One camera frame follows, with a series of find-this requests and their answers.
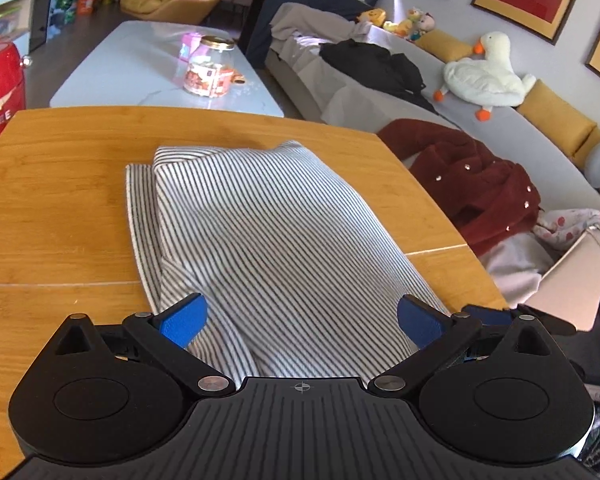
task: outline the white plush goose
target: white plush goose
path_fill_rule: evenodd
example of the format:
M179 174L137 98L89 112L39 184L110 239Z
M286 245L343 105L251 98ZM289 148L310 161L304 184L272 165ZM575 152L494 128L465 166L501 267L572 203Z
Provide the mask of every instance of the white plush goose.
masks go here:
M494 106L521 105L536 78L527 74L520 79L513 72L509 37L503 32L489 32L480 38L474 52L484 54L484 59L465 57L445 65L445 84L433 94L434 99L442 101L451 90L464 101L481 107L475 113L479 121L487 121Z

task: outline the pink box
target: pink box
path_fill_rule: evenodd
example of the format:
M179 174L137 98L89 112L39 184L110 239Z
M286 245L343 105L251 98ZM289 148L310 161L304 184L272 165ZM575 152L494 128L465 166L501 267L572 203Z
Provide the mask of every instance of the pink box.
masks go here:
M202 34L199 32L187 32L182 37L182 47L180 48L180 59L189 61L189 57L200 46Z

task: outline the black ribbed plate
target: black ribbed plate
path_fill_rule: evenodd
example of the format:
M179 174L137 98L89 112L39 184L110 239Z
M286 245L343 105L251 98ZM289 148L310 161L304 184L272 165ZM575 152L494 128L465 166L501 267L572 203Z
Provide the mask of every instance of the black ribbed plate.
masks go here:
M250 378L198 403L159 449L85 468L33 457L10 480L594 480L573 457L529 468L474 462L437 443L402 400L356 379Z

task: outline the gold jar lid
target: gold jar lid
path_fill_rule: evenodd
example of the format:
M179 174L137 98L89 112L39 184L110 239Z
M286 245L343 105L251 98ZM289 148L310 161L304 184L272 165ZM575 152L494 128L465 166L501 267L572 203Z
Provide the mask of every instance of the gold jar lid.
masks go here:
M235 46L234 40L220 38L219 36L202 36L200 44L213 48L215 50L233 50Z

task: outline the orange foot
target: orange foot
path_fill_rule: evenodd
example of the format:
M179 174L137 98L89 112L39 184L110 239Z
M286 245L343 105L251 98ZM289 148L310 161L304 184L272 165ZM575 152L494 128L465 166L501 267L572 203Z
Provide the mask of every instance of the orange foot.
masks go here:
M475 116L478 118L479 121L488 121L489 119L491 119L491 112L488 110L478 110L475 113Z

